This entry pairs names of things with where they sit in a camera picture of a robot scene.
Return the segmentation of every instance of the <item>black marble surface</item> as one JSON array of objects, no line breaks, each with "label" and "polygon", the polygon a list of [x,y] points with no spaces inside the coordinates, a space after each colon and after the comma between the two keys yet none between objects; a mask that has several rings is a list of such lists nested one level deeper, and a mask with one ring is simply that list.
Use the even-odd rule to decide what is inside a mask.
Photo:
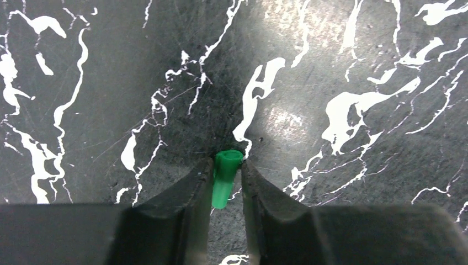
[{"label": "black marble surface", "polygon": [[[1,203],[137,205],[239,149],[306,205],[430,202],[467,230],[466,1],[1,5]],[[247,260],[233,197],[212,264]]]}]

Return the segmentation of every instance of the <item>green plastic cap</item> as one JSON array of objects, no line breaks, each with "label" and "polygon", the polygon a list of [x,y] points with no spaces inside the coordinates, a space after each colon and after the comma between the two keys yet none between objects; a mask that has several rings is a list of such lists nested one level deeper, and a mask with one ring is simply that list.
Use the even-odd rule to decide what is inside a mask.
[{"label": "green plastic cap", "polygon": [[222,209],[226,207],[234,177],[239,165],[242,163],[242,159],[243,154],[236,150],[221,151],[216,154],[215,169],[213,171],[215,185],[211,201],[214,208]]}]

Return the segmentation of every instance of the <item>white marble vein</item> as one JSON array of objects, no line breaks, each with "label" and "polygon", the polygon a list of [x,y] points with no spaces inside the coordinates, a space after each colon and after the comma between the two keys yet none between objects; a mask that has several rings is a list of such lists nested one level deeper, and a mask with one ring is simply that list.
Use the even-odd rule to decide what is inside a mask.
[{"label": "white marble vein", "polygon": [[151,4],[153,3],[153,0],[150,0],[148,2],[148,5],[146,5],[146,8],[145,8],[145,22],[143,23],[143,29],[146,27],[146,24],[148,24],[148,19],[150,18],[150,7],[151,7]]},{"label": "white marble vein", "polygon": [[[55,18],[48,17],[48,16],[40,16],[40,17],[37,17],[35,19],[29,19],[24,13],[22,13],[22,12],[20,12],[18,10],[15,10],[15,11],[12,11],[12,12],[9,13],[8,20],[10,20],[11,17],[13,15],[15,15],[15,14],[21,16],[27,22],[27,24],[34,29],[34,31],[38,35],[39,39],[40,39],[40,34],[44,30],[46,30],[48,28],[52,29],[57,35],[59,35],[59,36],[61,36],[63,38],[67,37],[65,31],[61,28],[60,23]],[[3,96],[4,96],[5,100],[7,101],[7,103],[9,103],[9,104],[11,104],[11,105],[13,105],[15,107],[15,112],[12,113],[12,114],[7,114],[5,116],[5,119],[2,120],[2,123],[5,124],[6,126],[10,127],[11,130],[14,133],[16,133],[17,135],[19,135],[21,137],[21,141],[20,141],[21,144],[31,154],[31,162],[32,162],[33,171],[34,171],[34,174],[31,176],[31,190],[33,191],[33,194],[36,196],[37,203],[39,203],[39,204],[41,204],[41,203],[50,203],[48,198],[47,198],[47,191],[39,187],[38,181],[41,180],[41,179],[42,180],[49,180],[50,187],[54,191],[54,201],[57,198],[57,189],[54,187],[54,183],[56,183],[59,179],[62,179],[62,181],[63,181],[62,187],[67,192],[67,195],[68,195],[68,198],[69,198],[70,202],[73,203],[72,197],[70,195],[70,191],[66,187],[67,182],[64,179],[65,170],[61,166],[61,162],[62,162],[63,156],[65,154],[65,148],[63,146],[63,137],[65,136],[65,130],[60,125],[61,125],[61,121],[62,121],[64,111],[66,109],[68,109],[75,102],[75,100],[76,100],[76,98],[78,96],[79,89],[81,87],[82,81],[83,81],[83,68],[82,68],[82,65],[86,62],[87,57],[88,57],[88,49],[87,49],[86,45],[84,44],[83,38],[82,38],[83,31],[86,30],[86,29],[87,28],[82,29],[80,31],[80,33],[79,33],[79,36],[78,36],[78,43],[82,48],[81,57],[77,61],[77,67],[78,67],[78,70],[80,72],[80,77],[79,77],[78,83],[75,86],[75,89],[73,91],[73,94],[72,94],[72,97],[71,97],[70,101],[68,101],[67,103],[65,103],[65,104],[63,104],[63,105],[61,105],[59,107],[57,107],[55,109],[55,111],[54,111],[54,127],[59,129],[60,132],[61,132],[61,134],[57,137],[57,142],[58,142],[58,146],[59,146],[58,147],[58,149],[59,149],[58,154],[54,154],[47,147],[46,144],[42,144],[42,143],[34,140],[34,138],[31,135],[29,135],[29,134],[27,134],[25,132],[22,132],[22,131],[18,130],[17,128],[15,128],[12,124],[9,123],[9,121],[7,119],[8,116],[10,116],[10,115],[19,114],[20,105],[19,105],[19,103],[18,103],[18,101],[16,99],[16,95],[20,95],[20,96],[28,97],[28,98],[29,98],[29,96],[27,94],[25,94],[24,92],[22,92],[22,91],[20,91],[20,90],[18,90],[16,88],[13,88],[13,86],[12,86],[12,82],[17,77],[18,71],[15,68],[15,62],[14,62],[14,60],[12,58],[12,55],[8,50],[9,29],[7,30],[7,33],[5,35],[3,35],[3,37],[5,39],[5,44],[6,44],[5,45],[6,54],[3,54],[1,56],[2,61],[0,61],[0,74],[3,76],[3,80],[4,80],[4,83],[6,85],[6,88],[3,91]],[[50,69],[46,65],[45,59],[44,59],[41,52],[38,52],[36,54],[36,60],[37,60],[41,70],[43,71],[43,73],[45,75],[53,75],[54,74],[52,69]],[[55,169],[58,171],[58,174],[50,174],[50,173],[48,173],[46,171],[46,169],[45,169],[45,161],[46,160],[52,160],[53,161],[53,165],[54,165]]]},{"label": "white marble vein", "polygon": [[356,63],[362,62],[365,60],[365,58],[358,59],[357,57],[355,59],[356,60],[353,63],[351,63],[351,65],[348,66],[348,68],[346,68],[346,71],[344,71],[344,79],[346,79],[346,82],[349,82],[349,72],[351,71],[351,69],[354,68],[354,66],[356,66]]},{"label": "white marble vein", "polygon": [[[267,65],[265,67],[265,78],[262,82],[257,81],[257,78],[258,76],[260,76],[260,73],[263,68],[263,65],[259,65],[255,69],[249,83],[247,84],[246,90],[242,95],[243,119],[241,123],[234,129],[234,131],[232,131],[232,134],[234,134],[234,138],[236,139],[236,141],[247,142],[244,159],[248,158],[250,149],[252,148],[252,141],[245,137],[245,133],[247,131],[247,128],[252,123],[253,117],[257,110],[258,100],[266,98],[274,90],[274,88],[272,88],[272,85],[275,80],[276,74],[281,68],[285,66],[285,63],[286,60],[281,57],[275,58],[267,62]],[[252,92],[257,87],[263,89],[263,95],[254,97],[252,95]]]},{"label": "white marble vein", "polygon": [[70,15],[70,17],[72,17],[72,21],[70,22],[70,26],[68,27],[68,29],[72,29],[73,28],[73,24],[75,23],[76,21],[76,16],[75,14],[73,14],[70,10],[68,10],[68,8],[66,7],[63,7],[62,8],[65,12],[67,12],[68,15]]},{"label": "white marble vein", "polygon": [[23,14],[26,14],[26,0],[21,0],[23,2]]},{"label": "white marble vein", "polygon": [[[199,81],[199,85],[195,88],[196,89],[195,97],[192,100],[192,102],[190,103],[189,108],[188,108],[188,115],[191,114],[193,105],[198,101],[198,95],[199,95],[200,89],[203,87],[203,85],[205,84],[205,82],[207,80],[209,81],[206,73],[203,70],[203,65],[205,65],[205,60],[210,56],[210,54],[213,52],[213,50],[215,50],[215,48],[218,47],[219,43],[222,41],[222,38],[226,34],[229,27],[232,25],[232,21],[234,19],[234,16],[238,12],[242,2],[244,2],[244,0],[233,0],[232,1],[232,5],[229,6],[227,11],[226,11],[227,23],[224,26],[223,32],[218,37],[218,39],[217,39],[217,41],[215,43],[213,43],[210,46],[205,46],[206,51],[202,56],[200,56],[200,58],[198,60],[189,60],[190,56],[184,50],[181,51],[181,57],[180,58],[181,58],[182,62],[180,64],[180,68],[177,69],[176,71],[175,70],[166,71],[166,73],[164,75],[165,78],[166,78],[166,84],[164,85],[163,88],[159,88],[158,90],[156,90],[154,92],[154,94],[152,95],[152,97],[151,97],[152,120],[155,122],[155,124],[150,123],[148,119],[143,119],[143,122],[141,123],[140,127],[138,127],[137,129],[133,129],[131,131],[131,136],[128,139],[127,144],[125,145],[124,150],[122,151],[122,153],[120,155],[120,160],[121,160],[122,164],[125,166],[125,168],[127,168],[129,171],[133,171],[135,173],[135,180],[136,180],[136,184],[137,184],[137,187],[138,187],[138,191],[136,193],[136,197],[134,198],[134,200],[132,202],[133,205],[135,205],[138,202],[138,196],[139,196],[139,194],[140,194],[140,192],[142,190],[142,185],[141,185],[141,183],[139,181],[140,176],[150,166],[151,162],[156,157],[156,153],[159,150],[159,148],[162,147],[162,146],[167,146],[166,143],[161,139],[161,136],[159,135],[159,143],[155,147],[155,149],[153,151],[153,154],[152,154],[152,156],[150,158],[150,161],[146,164],[145,167],[139,168],[138,171],[136,171],[135,168],[134,168],[135,163],[136,163],[134,149],[135,149],[135,147],[137,145],[137,140],[136,140],[137,134],[140,133],[140,131],[143,129],[143,127],[145,125],[150,125],[150,126],[153,126],[153,127],[156,127],[156,128],[164,127],[164,126],[167,125],[167,118],[168,118],[167,108],[166,108],[166,106],[164,104],[162,104],[157,99],[157,97],[166,98],[169,95],[169,92],[172,90],[171,86],[170,86],[170,83],[172,81],[174,81],[175,76],[179,76],[182,73],[186,73],[186,74],[188,74],[190,76],[195,77],[192,73],[188,72],[188,64],[198,63],[199,67],[200,67],[200,77],[195,77],[195,79]],[[150,2],[148,3],[148,5],[147,5],[147,7],[145,9],[145,15],[146,16],[145,16],[145,23],[143,25],[143,28],[146,26],[146,23],[148,21],[148,16],[149,16],[148,10],[151,7],[151,4],[152,4],[152,0],[150,0]],[[158,115],[158,114],[163,114],[163,116],[164,116],[163,120],[156,119],[156,115]]]},{"label": "white marble vein", "polygon": [[78,15],[78,17],[81,19],[81,21],[83,21],[86,26],[89,26],[90,23],[88,22],[88,20],[83,16],[83,15]]},{"label": "white marble vein", "polygon": [[433,40],[429,41],[428,45],[426,45],[424,48],[421,49],[421,51],[416,53],[416,57],[411,57],[410,52],[408,52],[405,54],[405,56],[400,58],[395,63],[395,65],[397,63],[400,63],[402,65],[415,66],[416,69],[419,69],[419,66],[425,64],[426,62],[430,62],[430,60],[426,60],[427,54],[441,45],[444,45],[442,40],[439,37],[434,37]]},{"label": "white marble vein", "polygon": [[210,56],[211,52],[219,45],[221,42],[223,36],[226,34],[227,30],[229,27],[232,25],[232,21],[234,20],[234,16],[237,14],[239,11],[239,8],[241,7],[241,3],[244,2],[244,0],[232,0],[232,5],[227,9],[226,15],[227,15],[227,23],[224,26],[224,30],[221,33],[221,35],[218,37],[218,40],[213,43],[210,46],[206,46],[206,52],[203,54],[200,59],[198,59],[198,64],[200,66],[200,84],[196,87],[196,92],[195,92],[195,97],[193,98],[193,101],[190,103],[189,109],[188,109],[188,115],[190,115],[192,111],[193,105],[198,101],[198,95],[200,93],[200,89],[203,87],[205,84],[205,81],[207,80],[207,76],[205,71],[203,70],[203,65],[205,64],[205,60]]},{"label": "white marble vein", "polygon": [[242,187],[238,191],[234,192],[228,200],[234,200],[236,198],[236,195],[240,194],[241,192],[242,192]]},{"label": "white marble vein", "polygon": [[117,197],[115,198],[115,204],[120,203],[120,198],[124,195],[125,192],[128,192],[130,188],[122,188],[117,192]]},{"label": "white marble vein", "polygon": [[45,64],[45,60],[44,60],[44,57],[42,56],[41,52],[38,52],[38,54],[36,54],[36,61],[38,62],[39,67],[41,67],[41,70],[45,75],[47,75],[47,76],[53,76],[54,75],[54,72],[52,71],[52,69],[50,69]]},{"label": "white marble vein", "polygon": [[456,68],[458,67],[459,63],[460,63],[463,59],[465,59],[465,58],[467,58],[467,57],[468,57],[468,54],[465,54],[465,55],[463,55],[462,57],[458,58],[457,61],[456,61],[456,63],[454,63],[454,65],[453,65],[451,68],[449,68],[449,69],[445,72],[445,75],[439,76],[434,82],[432,82],[430,85],[426,86],[426,87],[424,88],[424,90],[422,90],[421,92],[419,92],[418,94],[416,94],[416,96],[415,96],[414,98],[412,98],[411,101],[409,102],[409,103],[410,103],[409,105],[411,106],[411,110],[409,111],[409,114],[406,115],[396,126],[394,126],[391,130],[389,130],[389,131],[387,132],[387,134],[389,134],[389,133],[395,131],[396,129],[398,129],[411,115],[413,115],[413,113],[414,113],[414,102],[416,101],[416,99],[417,99],[421,94],[426,93],[427,91],[429,91],[430,89],[432,89],[436,84],[438,84],[442,79],[447,78],[447,77],[450,75],[450,73],[451,73],[454,69],[456,69]]},{"label": "white marble vein", "polygon": [[307,161],[307,164],[306,164],[306,166],[305,166],[305,168],[303,170],[299,171],[297,167],[294,167],[291,170],[292,181],[291,181],[291,183],[289,183],[288,186],[286,186],[283,189],[283,192],[287,192],[287,190],[289,189],[291,191],[289,193],[290,197],[293,197],[295,200],[298,200],[300,202],[303,201],[305,196],[303,194],[299,194],[299,193],[302,190],[304,190],[304,188],[309,183],[312,176],[304,177],[302,174],[305,173],[305,172],[309,172],[309,170],[311,169],[310,164],[312,163],[312,161],[317,160],[315,162],[315,165],[317,165],[320,162],[320,159],[322,159],[322,158],[323,158],[323,154],[322,154],[322,150],[320,150],[320,152],[318,154],[316,154],[315,156],[312,156]]},{"label": "white marble vein", "polygon": [[455,172],[455,174],[451,177],[449,183],[448,183],[447,186],[445,187],[445,190],[441,190],[441,189],[439,189],[438,187],[424,188],[424,189],[420,190],[420,191],[418,192],[418,194],[416,194],[416,196],[414,196],[414,198],[411,200],[411,204],[414,204],[415,201],[419,198],[419,196],[421,196],[421,194],[423,194],[424,192],[432,192],[432,191],[434,191],[434,190],[437,191],[437,192],[439,192],[439,193],[441,193],[441,194],[447,195],[447,197],[451,197],[451,194],[449,193],[451,184],[452,184],[453,182],[456,181],[455,177],[457,177],[457,176],[460,174],[461,170],[463,169],[464,164],[465,164],[465,160],[463,160],[463,162],[461,163],[460,168],[459,168],[459,169]]},{"label": "white marble vein", "polygon": [[296,55],[294,61],[292,62],[291,68],[296,67],[299,62],[301,62],[302,57],[309,51],[309,42],[307,41],[307,36],[309,35],[309,28],[304,23],[304,19],[306,16],[307,5],[309,4],[310,0],[305,0],[302,4],[302,8],[299,9],[299,25],[302,28],[302,50],[301,52]]},{"label": "white marble vein", "polygon": [[242,262],[248,262],[248,255],[229,255],[219,265],[241,265]]},{"label": "white marble vein", "polygon": [[444,105],[442,106],[441,109],[437,110],[437,112],[434,113],[434,117],[432,117],[432,120],[426,124],[425,126],[419,128],[418,130],[415,130],[415,131],[408,131],[406,132],[405,134],[415,134],[415,133],[418,133],[424,129],[426,129],[427,127],[429,127],[431,124],[434,123],[434,121],[437,119],[437,117],[439,117],[442,112],[444,112],[447,108],[447,106],[449,105],[449,102],[450,102],[450,96],[451,96],[451,92],[456,89],[456,87],[458,86],[458,78],[460,78],[460,76],[463,74],[463,71],[460,71],[458,72],[458,74],[456,75],[456,77],[453,79],[453,81],[451,82],[452,84],[452,87],[448,88],[445,92],[444,92],[444,95],[445,95],[445,103]]},{"label": "white marble vein", "polygon": [[21,156],[23,156],[23,153],[21,153],[20,151],[18,151],[18,149],[16,149],[16,147],[14,147],[13,145],[7,143],[7,142],[3,142],[3,145],[7,148],[10,148],[12,149],[13,151],[15,151],[16,153],[20,154]]},{"label": "white marble vein", "polygon": [[393,31],[393,44],[395,45],[395,50],[400,54],[400,49],[398,48],[398,32],[401,29],[400,26],[400,13],[401,13],[401,3],[400,0],[385,0],[385,2],[391,2],[395,7],[396,12],[396,29]]},{"label": "white marble vein", "polygon": [[361,5],[364,0],[354,0],[354,7],[349,15],[348,21],[346,22],[346,28],[344,30],[343,44],[339,49],[339,53],[343,53],[344,49],[351,48],[351,53],[353,58],[357,59],[356,54],[354,53],[354,39],[356,38],[356,23],[358,22],[359,11],[361,10]]},{"label": "white marble vein", "polygon": [[361,172],[359,172],[359,174],[357,174],[354,178],[349,180],[347,183],[345,183],[341,187],[335,189],[334,191],[330,192],[331,194],[337,193],[338,191],[340,191],[340,190],[346,188],[347,186],[351,185],[353,182],[361,180],[365,176],[365,173],[367,172],[368,168],[367,168],[367,163],[363,160],[363,156],[367,152],[367,150],[371,149],[372,145],[377,141],[377,139],[380,137],[381,134],[382,134],[382,132],[379,132],[379,133],[374,134],[374,135],[370,135],[369,132],[368,132],[369,142],[367,144],[361,146],[363,150],[362,150],[362,152],[361,152],[361,154],[359,156],[359,160],[361,160],[361,162],[363,164],[363,169],[361,170]]},{"label": "white marble vein", "polygon": [[434,26],[439,24],[442,20],[451,15],[457,15],[468,11],[468,3],[465,3],[459,8],[448,9],[453,3],[455,3],[455,0],[448,0],[445,3],[425,4],[414,16],[417,17],[421,15],[423,11],[426,11],[427,14],[423,16],[423,20],[426,22],[427,25]]},{"label": "white marble vein", "polygon": [[442,60],[442,58],[443,58],[445,55],[450,54],[450,53],[452,53],[452,52],[458,51],[458,49],[461,48],[461,44],[462,44],[466,39],[467,39],[467,38],[458,39],[458,43],[457,43],[457,45],[456,45],[456,48],[453,49],[453,50],[449,50],[449,51],[444,51],[444,52],[442,52],[442,53],[439,55],[439,57],[437,58],[437,61],[440,62],[440,61]]},{"label": "white marble vein", "polygon": [[374,84],[385,84],[386,82],[388,82],[390,80],[392,75],[396,72],[396,69],[397,68],[395,67],[395,68],[392,68],[390,70],[385,70],[384,74],[382,75],[382,77],[380,77],[380,79],[368,77],[367,80],[374,83]]},{"label": "white marble vein", "polygon": [[[413,92],[420,83],[421,79],[416,77],[397,92],[390,95],[381,94],[379,92],[367,92],[363,94],[343,92],[337,95],[328,102],[325,108],[330,125],[322,133],[322,138],[330,142],[334,155],[343,154],[340,151],[341,147],[357,134],[361,126],[365,125],[363,118],[365,112],[372,106],[402,92]],[[355,106],[356,115],[360,117],[360,120],[357,124],[350,126],[348,124],[348,112],[352,105]]]},{"label": "white marble vein", "polygon": [[460,209],[458,212],[458,215],[456,216],[455,222],[460,222],[460,217],[461,215],[468,210],[468,202],[463,203],[463,207]]}]

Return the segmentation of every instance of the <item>green wire connector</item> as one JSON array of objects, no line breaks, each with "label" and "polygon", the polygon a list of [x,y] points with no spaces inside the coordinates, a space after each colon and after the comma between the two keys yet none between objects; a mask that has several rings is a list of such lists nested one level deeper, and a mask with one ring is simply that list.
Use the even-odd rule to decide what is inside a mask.
[{"label": "green wire connector", "polygon": [[222,209],[226,207],[234,184],[234,177],[239,165],[242,163],[242,159],[243,154],[236,150],[221,151],[216,154],[215,169],[213,171],[215,185],[211,201],[214,208]]}]

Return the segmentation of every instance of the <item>dark tabletop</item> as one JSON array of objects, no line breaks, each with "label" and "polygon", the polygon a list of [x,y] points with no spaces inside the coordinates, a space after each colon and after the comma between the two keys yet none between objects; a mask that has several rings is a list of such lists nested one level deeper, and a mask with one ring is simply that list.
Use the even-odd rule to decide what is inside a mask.
[{"label": "dark tabletop", "polygon": [[[138,205],[238,149],[306,205],[429,202],[468,230],[465,0],[1,5],[1,203]],[[212,264],[247,260],[233,197]]]}]

